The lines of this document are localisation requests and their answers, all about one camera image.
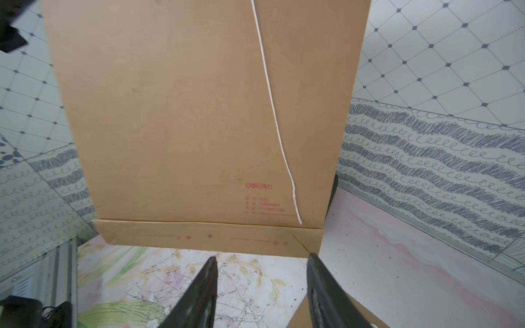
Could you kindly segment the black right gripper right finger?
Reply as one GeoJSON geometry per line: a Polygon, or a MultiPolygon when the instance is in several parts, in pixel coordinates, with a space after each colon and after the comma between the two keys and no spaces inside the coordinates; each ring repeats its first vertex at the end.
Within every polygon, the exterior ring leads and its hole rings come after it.
{"type": "Polygon", "coordinates": [[[317,254],[306,265],[307,298],[313,327],[370,327],[317,254]]]}

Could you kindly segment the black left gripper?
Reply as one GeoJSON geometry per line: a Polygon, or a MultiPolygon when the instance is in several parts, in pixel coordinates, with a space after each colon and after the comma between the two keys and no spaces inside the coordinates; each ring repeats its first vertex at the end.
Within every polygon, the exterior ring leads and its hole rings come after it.
{"type": "Polygon", "coordinates": [[[1,0],[0,37],[1,52],[10,53],[27,45],[26,39],[12,24],[35,0],[1,0]]]}

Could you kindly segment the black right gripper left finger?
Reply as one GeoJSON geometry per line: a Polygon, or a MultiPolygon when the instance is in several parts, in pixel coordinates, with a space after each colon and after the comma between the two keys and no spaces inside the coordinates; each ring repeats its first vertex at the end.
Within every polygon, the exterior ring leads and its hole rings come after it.
{"type": "Polygon", "coordinates": [[[218,266],[210,257],[158,328],[212,328],[217,303],[218,266]]]}

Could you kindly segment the brown kraft file bag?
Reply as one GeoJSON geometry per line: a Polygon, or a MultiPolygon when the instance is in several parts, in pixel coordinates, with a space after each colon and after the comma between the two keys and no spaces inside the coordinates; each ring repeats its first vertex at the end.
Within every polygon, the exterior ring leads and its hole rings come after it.
{"type": "Polygon", "coordinates": [[[307,288],[288,327],[388,327],[380,318],[341,290],[307,288]]]}
{"type": "Polygon", "coordinates": [[[43,1],[112,245],[320,250],[370,1],[43,1]]]}

